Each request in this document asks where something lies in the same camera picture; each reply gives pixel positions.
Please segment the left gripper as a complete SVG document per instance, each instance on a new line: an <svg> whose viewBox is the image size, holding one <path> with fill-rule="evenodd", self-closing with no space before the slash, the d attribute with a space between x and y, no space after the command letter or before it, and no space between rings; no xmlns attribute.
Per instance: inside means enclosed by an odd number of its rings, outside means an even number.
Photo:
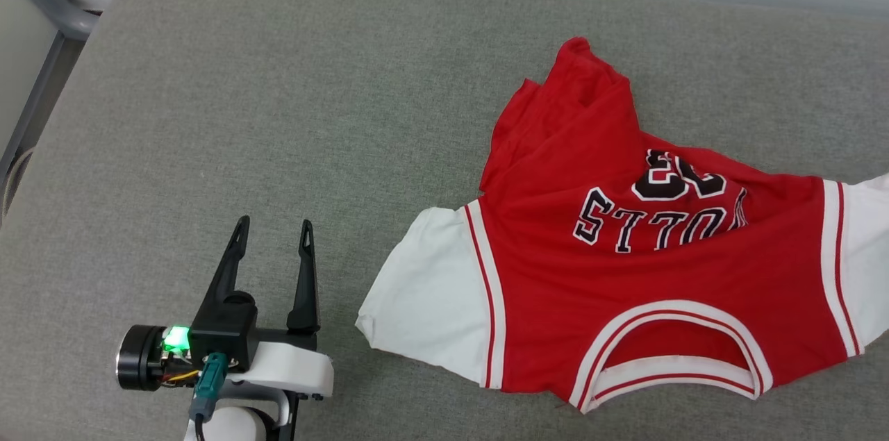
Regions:
<svg viewBox="0 0 889 441"><path fill-rule="evenodd" d="M247 252L249 226L248 215L239 217L198 308L197 323L241 317L251 308L251 295L235 289L238 267ZM320 324L315 241L309 219L302 222L297 251L297 287L286 325L289 333L315 335ZM133 325L115 359L115 378L120 388L153 392L159 388L194 387L199 370L192 363L189 330L181 325Z"/></svg>

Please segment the red and white basketball jersey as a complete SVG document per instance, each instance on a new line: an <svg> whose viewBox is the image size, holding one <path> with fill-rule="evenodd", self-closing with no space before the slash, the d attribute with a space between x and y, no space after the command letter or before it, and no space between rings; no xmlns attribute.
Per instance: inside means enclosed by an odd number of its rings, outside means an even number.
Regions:
<svg viewBox="0 0 889 441"><path fill-rule="evenodd" d="M509 100L479 187L390 252L356 318L370 347L586 413L673 383L758 399L889 331L889 173L654 137L583 37Z"/></svg>

